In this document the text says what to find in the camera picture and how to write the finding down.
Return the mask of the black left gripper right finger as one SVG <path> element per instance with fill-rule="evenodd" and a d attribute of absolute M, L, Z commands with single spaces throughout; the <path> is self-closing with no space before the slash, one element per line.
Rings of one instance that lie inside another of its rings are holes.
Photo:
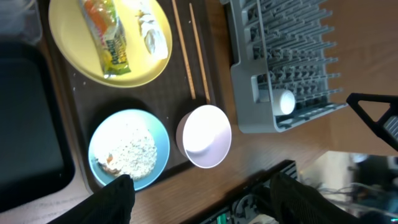
<path fill-rule="evenodd" d="M 271 178 L 271 202 L 279 223 L 355 224 L 359 219 L 329 202 L 313 187 L 284 173 Z"/>

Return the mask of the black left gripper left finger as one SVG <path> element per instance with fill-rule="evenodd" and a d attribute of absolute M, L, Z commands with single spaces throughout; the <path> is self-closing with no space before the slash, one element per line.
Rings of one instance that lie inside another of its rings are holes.
<path fill-rule="evenodd" d="M 49 224 L 129 224 L 135 194 L 133 180 L 121 175 Z"/>

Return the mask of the white cup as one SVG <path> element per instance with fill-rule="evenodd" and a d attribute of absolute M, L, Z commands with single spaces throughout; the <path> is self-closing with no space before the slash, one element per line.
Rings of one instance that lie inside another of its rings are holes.
<path fill-rule="evenodd" d="M 274 89 L 272 91 L 272 111 L 274 116 L 289 115 L 295 108 L 295 96 L 290 90 Z"/>

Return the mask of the white napkin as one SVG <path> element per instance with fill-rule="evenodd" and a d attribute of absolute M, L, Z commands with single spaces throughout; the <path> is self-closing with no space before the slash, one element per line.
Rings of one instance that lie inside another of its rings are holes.
<path fill-rule="evenodd" d="M 166 59 L 169 54 L 166 38 L 149 1 L 123 0 L 123 3 L 129 9 L 138 11 L 136 18 L 147 51 L 156 60 Z"/>

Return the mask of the green orange snack wrapper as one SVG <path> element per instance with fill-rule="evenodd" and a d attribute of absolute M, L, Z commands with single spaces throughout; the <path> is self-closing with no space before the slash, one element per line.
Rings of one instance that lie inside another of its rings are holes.
<path fill-rule="evenodd" d="M 131 71 L 127 40 L 113 0 L 79 0 L 81 13 L 94 40 L 105 78 Z"/>

